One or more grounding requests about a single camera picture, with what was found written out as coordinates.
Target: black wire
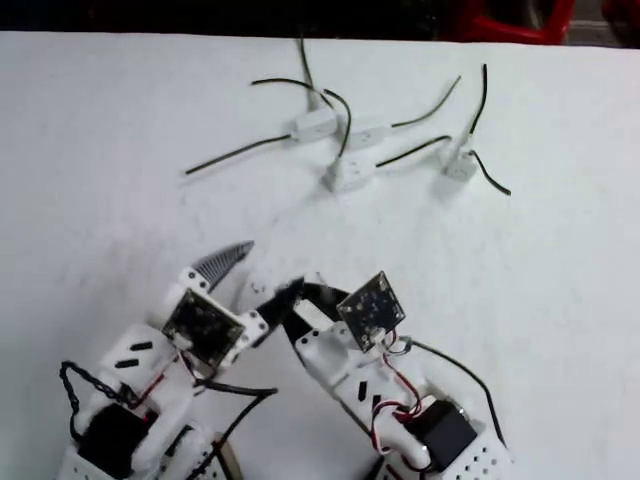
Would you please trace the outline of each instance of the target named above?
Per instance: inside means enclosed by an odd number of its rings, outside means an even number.
[[[478,385],[480,385],[480,387],[482,387],[482,390],[484,390],[484,393],[487,396],[487,403],[489,404],[489,411],[491,412],[491,419],[493,420],[493,427],[496,430],[496,435],[498,436],[498,438],[500,439],[502,444],[506,447],[507,443],[505,442],[504,436],[502,435],[502,429],[500,428],[500,422],[498,420],[498,415],[496,414],[496,409],[495,409],[495,407],[493,405],[493,399],[491,398],[491,392],[489,391],[489,388],[487,387],[487,385],[480,379],[480,377],[478,377],[475,373],[473,373],[471,370],[469,370],[467,367],[465,367],[462,363],[457,361],[455,358],[452,358],[449,355],[447,355],[445,353],[442,353],[439,350],[436,350],[435,348],[429,347],[428,345],[425,345],[424,343],[417,342],[414,339],[409,339],[409,341],[411,342],[411,345],[415,345],[416,347],[421,348],[422,350],[430,352],[430,353],[432,353],[432,354],[434,354],[434,355],[436,355],[436,356],[448,361],[449,363],[452,363],[453,365],[458,367],[460,370],[465,372],[467,375],[469,375],[471,378],[473,378],[476,381],[476,383]]]
[[[293,80],[292,78],[263,78],[261,80],[254,80],[253,82],[251,82],[251,85],[261,85],[263,83],[292,83],[294,85],[300,85],[301,87],[304,87],[308,90],[312,90],[314,92],[316,92],[317,90],[315,88],[313,88],[311,85],[309,85],[308,83],[305,82],[301,82],[300,80]],[[338,100],[342,106],[345,108],[345,110],[347,111],[347,128],[344,134],[344,138],[342,139],[342,144],[340,145],[340,152],[338,152],[338,158],[340,158],[342,156],[342,153],[344,152],[344,149],[347,146],[347,141],[349,140],[349,134],[351,133],[351,109],[349,108],[349,104],[347,103],[347,101],[342,98],[340,95],[338,95],[336,92],[333,92],[329,89],[324,89],[324,93],[326,93],[327,95],[329,95],[332,98],[335,98],[336,100]]]
[[[239,148],[237,150],[234,150],[233,152],[229,152],[229,153],[225,153],[224,155],[221,155],[220,157],[216,157],[212,160],[209,160],[207,162],[204,162],[200,165],[198,165],[197,167],[193,167],[190,168],[189,170],[187,170],[185,173],[185,175],[191,175],[192,173],[195,173],[199,170],[202,170],[203,168],[207,168],[210,167],[211,165],[215,165],[216,163],[219,163],[223,160],[226,160],[227,158],[231,158],[231,157],[235,157],[236,155],[239,155],[241,153],[247,152],[249,150],[253,150],[256,147],[260,147],[262,145],[266,145],[268,143],[275,143],[275,142],[280,142],[282,140],[287,140],[288,138],[291,138],[291,135],[283,135],[281,137],[274,137],[274,138],[267,138],[265,140],[260,140],[258,142],[252,143],[250,145],[246,145],[242,148]]]
[[[347,101],[337,93],[332,92],[331,90],[326,88],[324,89],[324,93],[338,100],[347,111],[347,128],[344,132],[344,138],[342,139],[342,145],[340,146],[340,151],[338,152],[338,157],[337,157],[337,158],[340,158],[342,156],[342,153],[344,152],[344,149],[347,146],[349,135],[351,134],[351,109],[349,108],[349,104],[347,103]]]
[[[442,97],[442,99],[436,104],[436,106],[433,107],[431,110],[429,110],[427,113],[419,116],[418,118],[414,118],[413,120],[407,120],[406,122],[392,123],[391,128],[405,127],[407,125],[412,125],[414,123],[418,123],[418,122],[421,122],[422,120],[426,120],[427,118],[429,118],[431,115],[433,115],[438,110],[440,110],[440,107],[442,107],[442,105],[444,105],[444,102],[447,101],[447,99],[449,98],[453,90],[456,88],[456,86],[460,82],[461,78],[462,77],[458,75],[458,78],[456,78],[453,84],[449,87],[449,90],[447,90],[447,93],[445,93],[444,97]]]
[[[300,55],[302,56],[302,68],[304,69],[304,75],[309,85],[313,87],[313,78],[311,78],[311,70],[309,69],[309,62],[307,60],[307,52],[304,49],[304,32],[300,30]]]
[[[300,29],[299,45],[300,45],[300,56],[302,57],[302,68],[304,69],[304,75],[306,77],[306,81],[309,82],[309,85],[311,85],[311,88],[315,90],[315,85],[313,84],[313,78],[311,77],[311,69],[309,68],[309,61],[307,59],[307,52],[305,51],[305,48],[304,48],[304,32],[302,31],[302,29]],[[320,95],[320,98],[322,98],[324,103],[326,103],[329,107],[333,108],[333,105],[331,105],[331,102],[327,100],[327,97],[325,97],[324,95]]]
[[[412,153],[417,152],[418,150],[422,150],[423,148],[427,148],[430,145],[433,145],[434,143],[438,143],[441,142],[442,140],[451,140],[451,137],[449,135],[442,135],[440,137],[436,137],[436,138],[432,138],[431,140],[423,143],[422,145],[418,145],[417,147],[412,148],[411,150],[407,150],[404,153],[401,153],[400,155],[397,155],[393,158],[390,158],[388,160],[385,160],[383,162],[380,163],[376,163],[376,168],[380,168],[380,167],[384,167],[385,165],[389,165],[390,163],[393,163],[397,160],[400,160],[401,158],[404,158],[408,155],[411,155]]]
[[[482,111],[484,110],[484,104],[487,102],[487,88],[488,88],[487,64],[483,63],[482,64],[482,101],[480,102],[480,108],[478,109],[478,113],[476,113],[476,117],[473,119],[473,123],[471,124],[471,130],[469,130],[469,135],[473,135],[473,132],[476,131],[478,120],[480,120],[480,115],[482,115]]]
[[[238,387],[236,385],[229,385],[226,383],[214,382],[210,377],[197,379],[194,383],[194,387],[203,386],[209,390],[215,390],[216,392],[235,393],[236,395],[245,395],[248,397],[270,396],[278,393],[277,388],[248,388]]]
[[[253,82],[251,82],[251,85],[262,85],[264,83],[291,83],[293,85],[299,85],[301,87],[306,88],[307,90],[309,90],[311,92],[315,92],[318,95],[320,95],[320,98],[322,98],[322,100],[324,100],[324,103],[326,103],[331,108],[333,108],[333,104],[329,101],[329,99],[326,96],[324,96],[321,92],[318,92],[313,87],[313,85],[311,85],[309,83],[301,82],[300,80],[294,80],[293,78],[275,77],[275,78],[263,78],[263,79],[260,79],[260,80],[254,80]]]
[[[231,423],[231,425],[229,425],[227,430],[222,434],[222,437],[220,437],[220,440],[216,441],[213,444],[213,448],[211,449],[211,452],[209,452],[209,455],[207,455],[206,458],[202,461],[202,463],[198,465],[195,469],[193,469],[193,471],[189,474],[189,476],[187,477],[187,480],[195,480],[196,478],[198,478],[199,475],[202,475],[207,470],[207,468],[209,468],[209,465],[211,464],[213,459],[216,457],[216,455],[220,453],[220,450],[224,446],[225,442],[231,436],[231,434],[236,429],[236,427],[240,424],[240,422],[244,419],[244,417],[249,415],[249,413],[251,413],[251,410],[257,407],[260,404],[260,402],[262,402],[263,400],[273,395],[273,393],[256,396],[256,398],[254,398],[251,401],[251,403],[249,403],[249,405],[247,405],[244,408],[244,410],[240,412],[240,414],[236,417],[236,419]]]
[[[480,156],[476,153],[475,150],[471,150],[470,152],[474,157],[476,157],[476,160],[478,161],[478,165],[480,165],[480,170],[482,170],[482,173],[484,174],[484,178],[487,179],[487,181],[493,185],[498,191],[504,193],[507,196],[511,196],[511,190],[509,190],[506,187],[503,187],[502,185],[500,185],[498,182],[496,182],[493,178],[491,178],[491,175],[489,175],[489,172],[487,172],[487,169],[484,168],[484,163],[482,163],[482,160],[480,160]]]
[[[140,406],[144,398],[127,398],[124,395],[116,392],[113,388],[111,388],[106,383],[101,382],[96,377],[91,375],[84,368],[79,367],[75,362],[71,362],[69,360],[65,360],[60,364],[60,379],[62,380],[62,385],[67,392],[67,397],[69,397],[69,404],[71,405],[71,418],[69,418],[69,432],[71,433],[71,437],[79,442],[82,439],[82,435],[78,433],[75,427],[75,419],[76,415],[80,412],[80,400],[78,400],[78,396],[76,395],[73,385],[71,385],[71,381],[69,381],[69,377],[67,375],[67,370],[72,370],[78,374],[80,378],[82,378],[85,382],[91,384],[93,388],[97,391],[103,393],[108,399],[116,400],[120,403],[125,404],[130,409],[134,410]]]

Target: circuit board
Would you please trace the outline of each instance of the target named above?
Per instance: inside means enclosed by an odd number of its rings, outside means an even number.
[[[189,352],[214,369],[243,332],[242,324],[190,289],[162,329],[169,338],[179,333],[191,341]]]
[[[381,331],[390,332],[405,318],[384,272],[345,298],[337,310],[363,352],[373,348]]]

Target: dark background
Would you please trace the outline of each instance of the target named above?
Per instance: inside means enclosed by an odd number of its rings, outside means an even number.
[[[462,0],[0,0],[0,30],[433,40]],[[554,0],[487,0],[487,13],[531,26]],[[565,42],[634,46],[607,23],[602,0],[576,0]]]

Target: electrical plug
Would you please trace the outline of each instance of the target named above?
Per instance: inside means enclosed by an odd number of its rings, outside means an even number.
[[[301,143],[313,142],[332,135],[338,129],[338,119],[329,107],[321,107],[293,121],[291,137]]]
[[[461,182],[467,182],[478,170],[478,164],[471,153],[472,137],[468,136],[466,141],[456,145],[446,158],[445,175]]]
[[[347,119],[340,117],[340,135],[347,130]],[[348,150],[358,150],[381,143],[387,136],[389,124],[377,115],[354,116],[347,140]]]
[[[367,155],[346,152],[327,169],[324,181],[332,192],[350,192],[364,186],[375,169]]]

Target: white table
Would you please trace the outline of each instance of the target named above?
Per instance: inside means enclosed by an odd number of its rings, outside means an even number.
[[[486,61],[475,145],[513,197],[479,175],[458,186],[425,154],[335,197],[319,184],[331,140],[267,147],[185,181],[186,166],[277,135],[306,110],[296,87],[248,86],[301,78],[293,41],[0,34],[0,477],[54,476],[70,413],[60,360],[95,367],[180,268],[254,239],[223,302],[252,265],[274,277],[320,270],[349,289],[384,269],[404,331],[492,387],[522,479],[636,478],[640,53],[333,40],[307,51],[317,84],[394,121],[463,75],[434,119],[376,159],[458,134]],[[429,361],[489,418],[477,386]],[[284,335],[226,379],[281,387],[232,437],[247,478],[357,478],[373,459]],[[239,402],[209,396],[197,414],[222,429]]]

